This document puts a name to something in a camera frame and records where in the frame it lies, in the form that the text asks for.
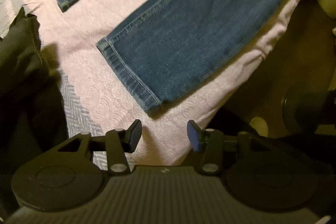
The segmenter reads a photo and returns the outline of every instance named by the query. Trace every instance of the jeans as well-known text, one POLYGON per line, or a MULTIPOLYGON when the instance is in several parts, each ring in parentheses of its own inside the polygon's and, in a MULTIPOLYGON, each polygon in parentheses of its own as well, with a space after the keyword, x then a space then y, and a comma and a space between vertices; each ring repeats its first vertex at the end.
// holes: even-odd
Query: jeans
MULTIPOLYGON (((57 0, 65 10, 76 0, 57 0)), ((148 0, 96 46, 145 110, 194 90, 236 55, 282 0, 148 0)))

